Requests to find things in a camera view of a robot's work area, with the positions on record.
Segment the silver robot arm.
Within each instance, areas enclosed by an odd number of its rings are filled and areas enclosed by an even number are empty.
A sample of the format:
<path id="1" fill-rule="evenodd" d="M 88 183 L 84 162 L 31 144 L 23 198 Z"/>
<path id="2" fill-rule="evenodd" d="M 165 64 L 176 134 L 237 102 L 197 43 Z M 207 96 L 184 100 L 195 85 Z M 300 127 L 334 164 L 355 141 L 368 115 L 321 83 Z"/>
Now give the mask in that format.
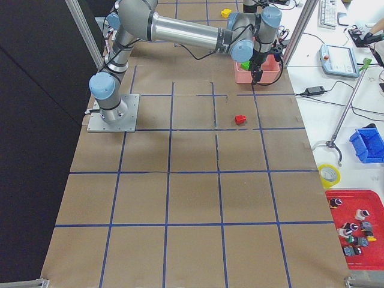
<path id="1" fill-rule="evenodd" d="M 211 53 L 230 55 L 237 63 L 248 61 L 252 83 L 257 84 L 282 17 L 279 9 L 267 4 L 261 12 L 256 4 L 245 4 L 242 12 L 230 13 L 226 28 L 217 28 L 163 17 L 156 12 L 157 5 L 157 1 L 118 1 L 117 11 L 111 13 L 109 25 L 117 31 L 115 42 L 99 72 L 89 80 L 98 109 L 87 113 L 101 122 L 102 131 L 129 131 L 136 126 L 138 97 L 123 96 L 119 89 L 128 58 L 139 40 L 206 48 Z"/>

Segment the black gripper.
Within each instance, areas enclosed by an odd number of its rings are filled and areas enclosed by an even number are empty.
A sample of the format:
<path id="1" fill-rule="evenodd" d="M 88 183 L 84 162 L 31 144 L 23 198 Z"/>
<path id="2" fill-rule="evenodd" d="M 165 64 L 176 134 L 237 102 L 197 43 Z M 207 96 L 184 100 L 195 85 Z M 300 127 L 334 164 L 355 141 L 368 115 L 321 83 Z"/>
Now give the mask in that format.
<path id="1" fill-rule="evenodd" d="M 262 64 L 266 61 L 268 57 L 267 53 L 253 51 L 253 55 L 250 59 L 250 70 L 252 76 L 252 85 L 256 85 L 257 82 L 261 81 L 262 78 Z"/>

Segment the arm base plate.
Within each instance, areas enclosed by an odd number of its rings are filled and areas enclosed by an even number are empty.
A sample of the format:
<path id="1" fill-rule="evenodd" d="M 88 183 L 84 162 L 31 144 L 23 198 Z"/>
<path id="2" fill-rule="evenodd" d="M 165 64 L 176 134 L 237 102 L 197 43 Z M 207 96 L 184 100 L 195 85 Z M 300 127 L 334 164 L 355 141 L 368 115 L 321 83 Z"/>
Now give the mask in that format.
<path id="1" fill-rule="evenodd" d="M 87 131 L 90 133 L 134 133 L 137 124 L 139 94 L 122 94 L 121 102 L 113 110 L 103 110 L 94 101 Z"/>

